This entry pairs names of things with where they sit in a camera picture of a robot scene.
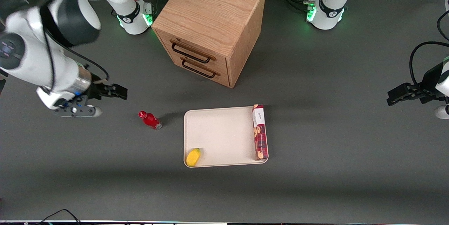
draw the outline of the red cardboard box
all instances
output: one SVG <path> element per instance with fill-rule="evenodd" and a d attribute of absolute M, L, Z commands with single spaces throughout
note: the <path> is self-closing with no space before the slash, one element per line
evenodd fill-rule
<path fill-rule="evenodd" d="M 265 115 L 263 105 L 254 105 L 253 110 L 254 123 L 254 145 L 256 160 L 268 158 L 267 134 L 265 132 Z"/>

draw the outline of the wooden cabinet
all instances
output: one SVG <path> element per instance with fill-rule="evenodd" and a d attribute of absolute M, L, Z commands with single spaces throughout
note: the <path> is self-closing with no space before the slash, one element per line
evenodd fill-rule
<path fill-rule="evenodd" d="M 265 0 L 169 0 L 152 27 L 173 63 L 234 87 L 262 25 Z"/>

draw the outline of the bottle cap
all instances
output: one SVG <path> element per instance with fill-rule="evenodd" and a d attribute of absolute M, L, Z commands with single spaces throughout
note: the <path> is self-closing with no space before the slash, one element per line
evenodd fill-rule
<path fill-rule="evenodd" d="M 142 119 L 145 118 L 146 117 L 146 112 L 145 111 L 140 111 L 139 112 L 139 117 L 142 118 Z"/>

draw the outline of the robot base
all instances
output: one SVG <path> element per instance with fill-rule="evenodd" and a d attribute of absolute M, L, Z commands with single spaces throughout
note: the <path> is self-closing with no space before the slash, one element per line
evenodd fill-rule
<path fill-rule="evenodd" d="M 137 17 L 131 23 L 126 23 L 120 20 L 120 26 L 125 29 L 128 34 L 138 35 L 144 33 L 153 24 L 153 5 L 143 0 L 136 0 L 140 6 L 140 11 Z"/>
<path fill-rule="evenodd" d="M 335 27 L 337 23 L 341 20 L 344 9 L 337 14 L 335 17 L 329 18 L 326 13 L 321 10 L 321 8 L 317 5 L 313 6 L 313 8 L 307 13 L 306 21 L 312 23 L 316 28 L 322 30 L 329 30 Z"/>

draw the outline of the drawer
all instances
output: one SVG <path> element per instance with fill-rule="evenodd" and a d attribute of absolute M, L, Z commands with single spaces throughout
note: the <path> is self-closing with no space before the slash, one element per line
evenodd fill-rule
<path fill-rule="evenodd" d="M 228 75 L 226 58 L 205 52 L 205 49 L 198 49 L 197 46 L 189 45 L 188 41 L 179 39 L 163 31 L 157 30 L 156 33 L 173 62 L 179 60 L 180 57 L 184 57 L 193 63 L 201 64 L 211 70 L 218 71 L 226 76 Z"/>
<path fill-rule="evenodd" d="M 155 30 L 173 63 L 224 86 L 229 86 L 226 58 L 204 53 L 173 35 Z"/>
<path fill-rule="evenodd" d="M 212 70 L 208 66 L 199 64 L 186 57 L 178 57 L 173 59 L 173 63 L 181 68 L 197 73 L 198 75 L 208 78 L 212 81 L 220 83 L 224 86 L 229 86 L 229 78 L 227 72 L 221 72 L 218 70 Z"/>

